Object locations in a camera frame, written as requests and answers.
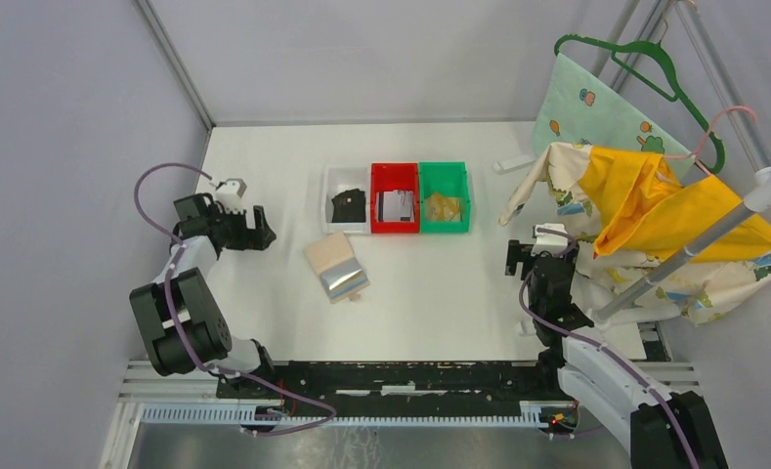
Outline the clear plastic box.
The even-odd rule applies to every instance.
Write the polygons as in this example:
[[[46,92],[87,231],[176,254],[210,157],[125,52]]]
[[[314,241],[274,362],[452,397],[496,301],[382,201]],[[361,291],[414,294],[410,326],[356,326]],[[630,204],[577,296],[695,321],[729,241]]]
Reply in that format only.
[[[535,157],[530,154],[520,154],[493,163],[493,172],[498,175],[505,175],[531,166],[535,162]]]

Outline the white plastic bin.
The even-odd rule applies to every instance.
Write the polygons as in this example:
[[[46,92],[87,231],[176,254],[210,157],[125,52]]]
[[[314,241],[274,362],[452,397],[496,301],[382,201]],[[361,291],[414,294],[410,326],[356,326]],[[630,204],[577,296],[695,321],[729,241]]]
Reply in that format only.
[[[357,224],[334,224],[331,222],[333,208],[331,199],[340,192],[350,189],[365,191],[367,200],[366,221]],[[369,203],[371,202],[370,170],[368,166],[328,166],[321,177],[321,224],[328,233],[368,234]]]

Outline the green plastic bin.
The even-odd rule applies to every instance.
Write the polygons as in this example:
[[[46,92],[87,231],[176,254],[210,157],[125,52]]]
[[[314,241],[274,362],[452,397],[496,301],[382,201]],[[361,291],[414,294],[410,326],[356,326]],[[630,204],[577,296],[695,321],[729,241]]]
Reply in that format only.
[[[466,164],[461,161],[420,162],[419,201],[420,231],[423,234],[466,234],[471,222],[471,196]],[[424,220],[423,202],[433,192],[461,197],[463,217],[461,222],[440,223]]]

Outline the red plastic bin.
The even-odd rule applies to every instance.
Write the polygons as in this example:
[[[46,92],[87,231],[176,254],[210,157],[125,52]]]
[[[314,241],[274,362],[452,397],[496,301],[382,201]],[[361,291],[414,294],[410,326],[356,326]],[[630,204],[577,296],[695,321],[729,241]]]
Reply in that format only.
[[[418,234],[419,212],[419,171],[416,163],[377,162],[370,167],[371,202],[369,203],[370,230],[373,234]],[[376,220],[376,196],[379,192],[406,190],[414,192],[415,220],[413,222],[382,223]]]

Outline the yellow cloth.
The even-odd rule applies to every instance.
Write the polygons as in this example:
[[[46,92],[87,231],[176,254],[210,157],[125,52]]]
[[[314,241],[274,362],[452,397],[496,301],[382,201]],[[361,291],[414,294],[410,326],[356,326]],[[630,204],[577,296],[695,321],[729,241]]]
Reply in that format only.
[[[715,176],[681,185],[651,152],[593,147],[578,185],[600,212],[597,257],[637,251],[664,261],[742,202]]]

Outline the metal rack pole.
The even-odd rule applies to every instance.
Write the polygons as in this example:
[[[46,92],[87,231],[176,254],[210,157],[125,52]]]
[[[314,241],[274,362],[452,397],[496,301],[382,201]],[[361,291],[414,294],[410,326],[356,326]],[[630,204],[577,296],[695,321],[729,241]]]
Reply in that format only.
[[[695,259],[704,250],[728,235],[754,214],[771,207],[771,167],[756,173],[757,187],[745,195],[727,214],[719,218],[702,234],[688,241],[667,260],[655,267],[648,274],[634,282],[627,290],[620,293],[614,300],[594,313],[596,322],[607,322],[621,310],[651,290],[658,283],[675,273],[678,269]]]

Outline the gold card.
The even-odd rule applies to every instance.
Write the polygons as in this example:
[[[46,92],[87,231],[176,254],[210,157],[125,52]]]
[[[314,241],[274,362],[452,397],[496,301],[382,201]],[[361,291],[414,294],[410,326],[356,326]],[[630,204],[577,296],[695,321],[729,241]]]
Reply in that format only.
[[[463,217],[461,197],[433,192],[423,202],[424,220],[427,222],[456,223]]]

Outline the white cards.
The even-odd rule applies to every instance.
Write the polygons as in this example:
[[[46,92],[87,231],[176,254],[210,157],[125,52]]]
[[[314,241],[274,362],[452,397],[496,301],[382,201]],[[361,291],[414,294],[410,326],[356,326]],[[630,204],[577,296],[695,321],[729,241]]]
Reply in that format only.
[[[414,192],[395,190],[379,192],[376,196],[376,220],[382,223],[413,222],[415,220]]]

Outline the dinosaur print cloth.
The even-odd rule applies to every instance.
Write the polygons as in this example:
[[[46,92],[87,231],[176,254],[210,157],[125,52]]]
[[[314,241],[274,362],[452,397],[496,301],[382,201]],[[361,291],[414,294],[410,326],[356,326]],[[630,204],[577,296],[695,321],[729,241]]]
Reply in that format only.
[[[577,272],[616,296],[663,261],[637,251],[597,257],[594,241],[601,216],[578,185],[596,146],[550,144],[510,195],[499,216],[507,225],[544,182],[556,206],[556,220],[579,242]],[[771,281],[771,224],[753,215],[704,250],[695,259],[636,299],[635,308],[655,318],[663,307],[675,306],[694,324],[717,320]]]

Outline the green patterned cloth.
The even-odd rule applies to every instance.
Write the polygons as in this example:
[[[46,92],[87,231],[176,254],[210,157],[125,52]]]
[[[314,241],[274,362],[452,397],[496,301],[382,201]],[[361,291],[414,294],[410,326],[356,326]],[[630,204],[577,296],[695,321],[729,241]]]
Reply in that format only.
[[[552,143],[672,155],[667,161],[677,177],[693,160],[689,151],[659,124],[564,54],[557,56],[531,144],[536,156]]]

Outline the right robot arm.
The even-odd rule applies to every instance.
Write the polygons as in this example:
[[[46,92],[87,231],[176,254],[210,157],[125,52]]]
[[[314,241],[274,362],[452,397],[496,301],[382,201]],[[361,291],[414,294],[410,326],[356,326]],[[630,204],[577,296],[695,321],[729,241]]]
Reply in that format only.
[[[545,348],[537,359],[537,390],[586,406],[634,468],[727,467],[704,398],[673,391],[624,358],[575,304],[577,257],[574,243],[556,253],[516,239],[507,244],[505,272],[521,277],[518,301]]]

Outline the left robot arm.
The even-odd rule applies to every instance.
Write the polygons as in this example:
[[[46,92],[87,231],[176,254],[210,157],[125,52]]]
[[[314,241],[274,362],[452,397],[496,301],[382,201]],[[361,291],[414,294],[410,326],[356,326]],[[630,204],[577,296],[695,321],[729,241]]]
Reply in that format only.
[[[256,339],[231,332],[206,277],[226,250],[264,251],[277,236],[261,205],[249,227],[243,210],[230,210],[208,192],[175,200],[170,261],[129,301],[154,370],[161,376],[204,370],[240,377],[254,398],[270,396],[278,373]]]

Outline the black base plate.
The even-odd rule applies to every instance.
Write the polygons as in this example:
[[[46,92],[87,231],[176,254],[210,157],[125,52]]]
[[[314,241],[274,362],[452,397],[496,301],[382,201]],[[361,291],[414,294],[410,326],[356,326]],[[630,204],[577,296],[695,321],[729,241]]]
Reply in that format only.
[[[535,362],[276,362],[277,376],[219,377],[217,397],[266,401],[286,417],[578,417],[578,402]]]

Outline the black cards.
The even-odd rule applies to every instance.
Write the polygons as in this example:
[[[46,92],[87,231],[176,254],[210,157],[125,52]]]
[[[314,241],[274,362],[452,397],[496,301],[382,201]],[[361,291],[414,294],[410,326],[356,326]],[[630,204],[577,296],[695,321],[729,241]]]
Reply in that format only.
[[[365,191],[350,189],[340,192],[331,199],[334,224],[357,224],[366,221],[367,200]]]

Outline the green clothes hanger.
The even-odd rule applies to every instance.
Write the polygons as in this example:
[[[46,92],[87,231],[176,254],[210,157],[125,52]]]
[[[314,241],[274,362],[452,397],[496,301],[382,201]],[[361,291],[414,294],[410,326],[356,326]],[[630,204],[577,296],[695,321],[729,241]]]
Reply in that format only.
[[[719,173],[725,166],[726,149],[723,141],[712,130],[711,124],[705,116],[696,107],[691,98],[687,95],[679,82],[676,67],[671,56],[664,50],[660,43],[654,43],[648,40],[635,40],[626,44],[617,44],[592,37],[581,36],[578,34],[566,34],[561,36],[553,46],[553,52],[558,55],[562,46],[567,42],[578,42],[581,44],[596,47],[607,51],[609,59],[617,64],[623,71],[637,78],[651,90],[666,99],[668,102],[682,104],[688,113],[695,119],[701,129],[705,131],[704,137],[711,142],[715,152],[715,162],[708,166],[707,170],[713,174]],[[649,58],[661,69],[664,79],[671,90],[667,93],[652,80],[641,74],[633,65],[628,64],[619,57],[619,54],[632,54]]]

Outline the beige card holder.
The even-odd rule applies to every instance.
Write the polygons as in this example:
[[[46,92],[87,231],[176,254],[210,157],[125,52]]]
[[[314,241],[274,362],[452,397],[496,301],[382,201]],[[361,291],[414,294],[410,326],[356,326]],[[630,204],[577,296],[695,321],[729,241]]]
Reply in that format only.
[[[344,233],[307,245],[304,254],[331,304],[357,302],[369,287],[368,275]]]

